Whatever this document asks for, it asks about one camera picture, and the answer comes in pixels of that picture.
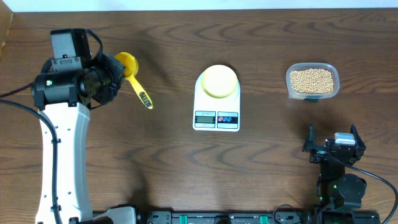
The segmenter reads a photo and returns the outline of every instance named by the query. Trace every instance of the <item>kitchen scale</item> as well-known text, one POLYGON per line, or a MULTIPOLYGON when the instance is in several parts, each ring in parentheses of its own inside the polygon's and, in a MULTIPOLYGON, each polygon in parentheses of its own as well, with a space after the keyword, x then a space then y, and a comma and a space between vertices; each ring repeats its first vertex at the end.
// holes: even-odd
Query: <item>kitchen scale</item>
POLYGON ((200 74, 195 85, 192 126, 198 131, 239 131, 241 85, 235 72, 214 65, 200 74))

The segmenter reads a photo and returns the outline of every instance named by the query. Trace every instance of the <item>clear plastic container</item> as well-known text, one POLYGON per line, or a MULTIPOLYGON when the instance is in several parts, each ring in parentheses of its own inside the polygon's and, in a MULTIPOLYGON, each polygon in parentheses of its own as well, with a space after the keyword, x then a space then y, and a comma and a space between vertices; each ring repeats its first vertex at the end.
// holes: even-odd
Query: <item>clear plastic container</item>
POLYGON ((286 84, 287 84, 287 90, 289 92, 289 98, 297 99, 297 100, 304 100, 304 99, 317 100, 317 99, 330 98, 330 97, 335 96, 337 94, 338 90, 340 89, 340 81, 338 79, 337 70, 335 67, 333 67, 332 65, 329 65, 327 63, 297 63, 297 64, 292 65, 286 72, 286 84), (326 71, 329 71, 331 73, 331 78, 333 79, 333 92, 332 93, 324 93, 324 94, 299 93, 299 92, 296 92, 292 88, 292 84, 290 82, 290 73, 293 71, 304 71, 304 70, 308 70, 310 68, 325 69, 326 71))

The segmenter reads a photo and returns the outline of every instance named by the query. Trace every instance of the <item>yellow scoop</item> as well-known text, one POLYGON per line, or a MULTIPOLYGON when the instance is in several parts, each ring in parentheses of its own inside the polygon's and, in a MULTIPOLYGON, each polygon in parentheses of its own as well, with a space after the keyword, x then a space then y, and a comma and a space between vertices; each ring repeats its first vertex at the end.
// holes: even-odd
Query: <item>yellow scoop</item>
POLYGON ((138 62, 136 58, 126 52, 118 53, 115 58, 126 67, 123 71, 123 75, 125 76, 125 79, 129 80, 132 88, 137 93, 138 98, 148 109, 152 109, 154 107, 152 100, 150 100, 147 92, 135 78, 138 72, 138 62))

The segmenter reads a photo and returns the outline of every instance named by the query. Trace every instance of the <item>wooden table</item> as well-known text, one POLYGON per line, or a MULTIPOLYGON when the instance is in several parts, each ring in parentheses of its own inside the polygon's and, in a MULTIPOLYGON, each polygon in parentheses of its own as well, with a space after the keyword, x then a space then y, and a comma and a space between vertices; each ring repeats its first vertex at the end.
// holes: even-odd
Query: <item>wooden table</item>
MULTIPOLYGON (((91 28, 111 55, 135 55, 137 78, 154 102, 145 109, 125 82, 112 103, 91 112, 87 183, 95 210, 128 202, 306 208, 318 203, 320 172, 301 152, 311 122, 320 144, 356 124, 368 149, 355 166, 398 186, 398 9, 18 13, 0 60, 2 93, 34 80, 53 55, 50 31, 66 27, 91 28), (318 103, 288 99, 285 73, 298 62, 334 65, 340 92, 318 103), (214 64, 238 72, 238 133, 192 129, 195 81, 214 64)), ((9 99, 33 107, 28 91, 9 99)), ((42 184, 39 121, 6 106, 0 112, 0 222, 33 223, 42 184)), ((392 190, 358 175, 368 182, 363 209, 384 219, 392 190)))

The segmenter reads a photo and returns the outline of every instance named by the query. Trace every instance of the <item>wire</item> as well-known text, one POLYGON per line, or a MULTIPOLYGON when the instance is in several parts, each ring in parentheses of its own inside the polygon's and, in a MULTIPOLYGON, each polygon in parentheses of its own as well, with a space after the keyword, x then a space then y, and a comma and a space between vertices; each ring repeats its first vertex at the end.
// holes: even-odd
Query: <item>wire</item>
POLYGON ((336 159, 335 157, 333 157, 330 154, 329 154, 329 157, 331 159, 333 159, 335 162, 337 162, 337 163, 339 163, 339 164, 341 164, 341 165, 343 165, 343 166, 345 166, 347 168, 350 168, 352 170, 355 170, 356 172, 360 172, 360 173, 369 175, 369 176, 371 176, 371 177, 373 177, 373 178, 375 178, 377 180, 380 180, 381 182, 387 184, 392 189, 392 191, 394 191, 394 195, 396 196, 396 200, 394 202, 394 206, 392 207, 392 210, 391 210, 390 214, 388 214, 387 218, 381 224, 388 223, 390 221, 390 219, 392 218, 392 216, 394 215, 394 213, 396 212, 396 210, 397 210, 397 206, 398 206, 398 192, 397 192, 397 189, 390 182, 388 182, 387 180, 383 179, 382 177, 379 177, 376 174, 372 174, 371 172, 368 172, 368 171, 365 171, 365 170, 350 166, 348 164, 345 164, 344 162, 341 162, 340 160, 336 159))
POLYGON ((90 110, 97 109, 97 108, 99 108, 100 106, 104 106, 104 105, 98 105, 98 106, 92 107, 90 110))
POLYGON ((0 100, 0 103, 4 103, 9 106, 15 106, 16 108, 22 109, 26 112, 31 113, 32 115, 36 116, 39 118, 50 130, 51 136, 52 136, 52 145, 53 145, 53 153, 52 153, 52 204, 53 204, 53 213, 54 213, 54 218, 55 218, 55 223, 56 224, 61 224, 61 219, 60 219, 60 212, 58 209, 58 203, 57 203, 57 146, 58 146, 58 139, 57 139, 57 133, 55 132, 54 127, 51 125, 51 123, 41 114, 38 112, 34 111, 32 108, 29 108, 27 106, 21 105, 19 103, 15 103, 12 101, 8 100, 0 100))
POLYGON ((10 91, 10 92, 8 92, 8 93, 5 93, 5 94, 3 94, 3 95, 0 95, 0 98, 6 97, 6 96, 11 96, 11 95, 13 95, 13 94, 15 94, 15 93, 18 93, 18 92, 20 92, 20 91, 22 91, 22 90, 25 90, 25 89, 31 87, 33 84, 34 84, 34 83, 30 83, 30 84, 28 84, 28 85, 26 85, 26 86, 23 86, 23 87, 20 87, 20 88, 18 88, 18 89, 16 89, 16 90, 12 90, 12 91, 10 91))
POLYGON ((293 223, 293 224, 299 224, 299 223, 301 223, 301 222, 302 222, 302 217, 301 217, 301 215, 296 211, 296 209, 294 209, 293 206, 291 206, 291 205, 289 205, 289 204, 279 205, 277 208, 275 208, 274 212, 272 212, 272 219, 274 220, 274 222, 276 222, 277 224, 281 224, 280 221, 276 220, 275 214, 276 214, 276 211, 277 211, 278 209, 280 209, 281 207, 286 207, 286 206, 292 208, 293 211, 294 211, 294 212, 297 214, 297 216, 300 218, 300 221, 299 221, 299 222, 293 223))
POLYGON ((85 29, 85 32, 92 36, 98 43, 99 43, 99 49, 97 52, 97 55, 94 57, 93 61, 100 62, 102 59, 102 54, 103 54, 103 46, 102 46, 102 41, 101 39, 91 30, 85 29))

